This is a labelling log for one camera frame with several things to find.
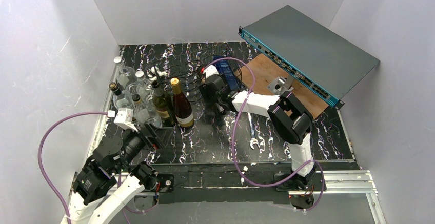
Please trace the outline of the blue label clear bottle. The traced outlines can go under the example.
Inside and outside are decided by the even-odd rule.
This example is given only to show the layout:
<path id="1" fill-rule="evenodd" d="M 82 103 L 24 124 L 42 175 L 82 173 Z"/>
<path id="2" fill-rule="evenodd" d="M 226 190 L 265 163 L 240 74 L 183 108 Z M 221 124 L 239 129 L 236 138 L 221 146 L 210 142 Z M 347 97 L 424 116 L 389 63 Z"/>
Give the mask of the blue label clear bottle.
<path id="1" fill-rule="evenodd" d="M 232 91 L 240 91 L 242 89 L 240 70 L 237 62 L 233 60 L 221 60 L 213 65 L 217 68 L 219 75 L 223 76 L 223 79 Z"/>

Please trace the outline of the clear bottle brown neck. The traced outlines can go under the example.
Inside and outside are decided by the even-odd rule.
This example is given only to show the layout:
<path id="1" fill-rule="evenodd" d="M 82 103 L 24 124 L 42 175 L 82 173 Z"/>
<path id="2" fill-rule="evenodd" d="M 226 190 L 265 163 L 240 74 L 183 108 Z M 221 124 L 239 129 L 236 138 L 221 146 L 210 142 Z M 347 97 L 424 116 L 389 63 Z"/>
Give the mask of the clear bottle brown neck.
<path id="1" fill-rule="evenodd" d="M 143 101 L 139 94 L 132 96 L 134 102 L 134 118 L 141 124 L 151 124 L 161 128 L 163 123 L 153 104 Z"/>

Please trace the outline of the dark wine bottle gold cap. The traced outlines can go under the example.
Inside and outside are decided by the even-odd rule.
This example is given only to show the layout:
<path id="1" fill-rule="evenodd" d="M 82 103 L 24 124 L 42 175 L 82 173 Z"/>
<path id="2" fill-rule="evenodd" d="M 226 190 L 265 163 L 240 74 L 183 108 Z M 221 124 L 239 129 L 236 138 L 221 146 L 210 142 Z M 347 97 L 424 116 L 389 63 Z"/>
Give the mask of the dark wine bottle gold cap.
<path id="1" fill-rule="evenodd" d="M 183 128 L 193 126 L 194 118 L 189 100 L 182 92 L 181 82 L 174 77 L 170 80 L 173 89 L 173 106 L 178 124 Z"/>

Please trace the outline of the dark wine bottle silver cap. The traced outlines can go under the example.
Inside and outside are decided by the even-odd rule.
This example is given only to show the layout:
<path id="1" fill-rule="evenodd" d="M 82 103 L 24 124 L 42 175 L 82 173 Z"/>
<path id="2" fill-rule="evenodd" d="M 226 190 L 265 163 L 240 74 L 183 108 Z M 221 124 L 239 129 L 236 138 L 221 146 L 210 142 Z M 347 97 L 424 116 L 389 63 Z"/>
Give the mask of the dark wine bottle silver cap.
<path id="1" fill-rule="evenodd" d="M 153 104 L 156 108 L 157 114 L 162 120 L 163 127 L 174 127 L 175 122 L 169 112 L 168 102 L 165 99 L 165 94 L 163 89 L 161 88 L 159 82 L 154 80 L 151 83 L 151 86 L 154 90 L 154 96 L 152 98 Z"/>

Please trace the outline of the clear bottle gold label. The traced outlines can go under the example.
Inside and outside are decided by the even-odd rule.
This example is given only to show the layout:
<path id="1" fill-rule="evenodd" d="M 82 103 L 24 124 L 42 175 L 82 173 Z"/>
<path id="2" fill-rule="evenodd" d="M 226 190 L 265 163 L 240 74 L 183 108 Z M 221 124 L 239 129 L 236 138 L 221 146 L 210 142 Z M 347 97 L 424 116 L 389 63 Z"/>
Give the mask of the clear bottle gold label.
<path id="1" fill-rule="evenodd" d="M 131 94 L 120 89 L 117 83 L 111 82 L 109 84 L 109 89 L 113 93 L 113 104 L 119 110 L 120 108 L 128 108 L 134 110 L 134 102 L 132 100 Z"/>

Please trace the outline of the clear bottle dark label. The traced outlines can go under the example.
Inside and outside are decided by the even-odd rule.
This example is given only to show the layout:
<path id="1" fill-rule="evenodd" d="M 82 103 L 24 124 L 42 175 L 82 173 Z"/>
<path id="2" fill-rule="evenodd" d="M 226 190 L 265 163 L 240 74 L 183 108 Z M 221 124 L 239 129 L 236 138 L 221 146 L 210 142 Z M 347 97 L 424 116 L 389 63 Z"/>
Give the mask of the clear bottle dark label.
<path id="1" fill-rule="evenodd" d="M 151 82 L 145 77 L 145 73 L 139 70 L 135 73 L 136 77 L 136 92 L 145 102 L 152 101 L 154 90 L 151 86 Z"/>

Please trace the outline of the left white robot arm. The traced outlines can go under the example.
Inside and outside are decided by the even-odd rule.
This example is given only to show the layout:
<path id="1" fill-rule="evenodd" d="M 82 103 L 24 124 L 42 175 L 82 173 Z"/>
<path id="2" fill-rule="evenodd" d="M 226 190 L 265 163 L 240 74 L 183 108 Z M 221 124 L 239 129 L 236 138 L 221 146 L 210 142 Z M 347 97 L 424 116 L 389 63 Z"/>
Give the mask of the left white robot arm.
<path id="1" fill-rule="evenodd" d="M 173 192 L 174 175 L 159 172 L 149 161 L 133 164 L 143 150 L 162 149 L 172 133 L 172 127 L 145 124 L 103 138 L 75 178 L 61 222 L 109 223 L 139 193 L 150 193 L 158 202 L 162 193 Z"/>

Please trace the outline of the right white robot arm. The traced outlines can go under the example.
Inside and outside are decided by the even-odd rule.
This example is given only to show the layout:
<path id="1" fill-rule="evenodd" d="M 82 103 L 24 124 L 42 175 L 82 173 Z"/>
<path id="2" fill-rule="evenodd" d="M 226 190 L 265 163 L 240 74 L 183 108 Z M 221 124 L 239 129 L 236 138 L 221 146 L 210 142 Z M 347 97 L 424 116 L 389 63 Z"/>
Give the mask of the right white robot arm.
<path id="1" fill-rule="evenodd" d="M 281 95 L 260 95 L 230 89 L 223 75 L 198 74 L 200 92 L 206 102 L 237 113 L 253 113 L 270 119 L 281 139 L 287 143 L 292 165 L 290 175 L 273 186 L 282 190 L 303 189 L 311 184 L 315 164 L 310 147 L 313 117 L 290 91 Z"/>

